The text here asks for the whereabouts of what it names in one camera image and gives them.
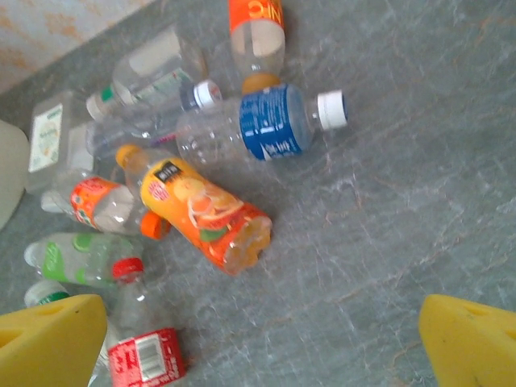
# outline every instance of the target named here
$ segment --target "orange bottle cap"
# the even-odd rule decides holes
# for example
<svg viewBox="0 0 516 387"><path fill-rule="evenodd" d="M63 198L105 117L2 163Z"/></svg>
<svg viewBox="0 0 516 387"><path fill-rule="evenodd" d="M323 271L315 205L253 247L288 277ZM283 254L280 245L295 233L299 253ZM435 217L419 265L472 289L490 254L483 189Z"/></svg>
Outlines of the orange bottle cap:
<svg viewBox="0 0 516 387"><path fill-rule="evenodd" d="M255 93L271 86L281 84L281 79L271 73L256 73L245 78L242 83L242 95Z"/></svg>
<svg viewBox="0 0 516 387"><path fill-rule="evenodd" d="M169 222L152 211L145 214L139 226L142 235L152 239L162 239L170 232L171 227Z"/></svg>
<svg viewBox="0 0 516 387"><path fill-rule="evenodd" d="M120 165L122 168L125 168L126 164L127 164L127 157L135 152L135 151L139 151L141 148L137 145L134 145L134 144L126 144L126 145L123 145L122 147L120 147L118 149L118 151L116 152L116 163L118 165Z"/></svg>

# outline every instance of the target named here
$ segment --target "wall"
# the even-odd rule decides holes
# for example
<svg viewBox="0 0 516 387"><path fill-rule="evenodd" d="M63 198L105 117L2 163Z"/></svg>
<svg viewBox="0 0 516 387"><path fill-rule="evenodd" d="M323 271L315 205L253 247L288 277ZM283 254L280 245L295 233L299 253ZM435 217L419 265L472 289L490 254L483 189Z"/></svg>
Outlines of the wall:
<svg viewBox="0 0 516 387"><path fill-rule="evenodd" d="M2 0L0 93L152 0Z"/></svg>

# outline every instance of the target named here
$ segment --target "white bottle cap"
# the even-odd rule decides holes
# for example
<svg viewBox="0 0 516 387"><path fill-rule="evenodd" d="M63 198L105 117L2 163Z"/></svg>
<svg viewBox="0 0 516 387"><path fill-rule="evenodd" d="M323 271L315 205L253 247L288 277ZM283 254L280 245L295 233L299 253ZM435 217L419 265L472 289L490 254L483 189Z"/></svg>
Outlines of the white bottle cap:
<svg viewBox="0 0 516 387"><path fill-rule="evenodd" d="M89 115L95 121L102 121L104 116L106 115L102 108L98 105L98 102L101 101L100 95L98 93L91 94L91 96L86 100L86 109L88 109Z"/></svg>
<svg viewBox="0 0 516 387"><path fill-rule="evenodd" d="M193 91L195 102L201 109L213 106L217 101L223 100L220 88L211 79L197 84Z"/></svg>
<svg viewBox="0 0 516 387"><path fill-rule="evenodd" d="M23 253L23 258L24 258L25 262L27 262L27 264L29 266L32 266L33 268L35 267L35 264L36 264L35 250L37 247L38 247L37 242L31 243L27 246L27 248L25 249L25 252Z"/></svg>
<svg viewBox="0 0 516 387"><path fill-rule="evenodd" d="M29 288L23 300L27 308L30 308L40 304L45 298L56 293L68 294L64 286L59 282L42 280Z"/></svg>
<svg viewBox="0 0 516 387"><path fill-rule="evenodd" d="M320 94L317 97L322 129L328 131L347 125L346 102L342 90Z"/></svg>
<svg viewBox="0 0 516 387"><path fill-rule="evenodd" d="M64 211L57 205L59 195L55 190L50 189L41 195L41 209L52 214L62 214Z"/></svg>

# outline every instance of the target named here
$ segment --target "red bottle label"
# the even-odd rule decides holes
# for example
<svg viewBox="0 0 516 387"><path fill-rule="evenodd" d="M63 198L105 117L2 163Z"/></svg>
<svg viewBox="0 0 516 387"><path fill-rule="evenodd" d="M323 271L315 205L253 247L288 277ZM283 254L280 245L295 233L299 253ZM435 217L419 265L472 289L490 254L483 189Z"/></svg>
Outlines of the red bottle label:
<svg viewBox="0 0 516 387"><path fill-rule="evenodd" d="M108 353L114 387L161 387L186 374L172 328L123 341Z"/></svg>
<svg viewBox="0 0 516 387"><path fill-rule="evenodd" d="M240 24L267 19L284 28L281 0L229 0L230 32Z"/></svg>

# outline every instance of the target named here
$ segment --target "barcode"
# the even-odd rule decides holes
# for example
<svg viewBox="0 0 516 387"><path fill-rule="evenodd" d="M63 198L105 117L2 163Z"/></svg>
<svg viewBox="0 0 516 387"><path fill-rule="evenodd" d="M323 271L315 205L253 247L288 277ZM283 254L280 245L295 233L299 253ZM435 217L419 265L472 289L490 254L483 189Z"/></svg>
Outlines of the barcode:
<svg viewBox="0 0 516 387"><path fill-rule="evenodd" d="M159 335L143 337L137 339L135 343L142 381L150 381L167 372L164 366Z"/></svg>

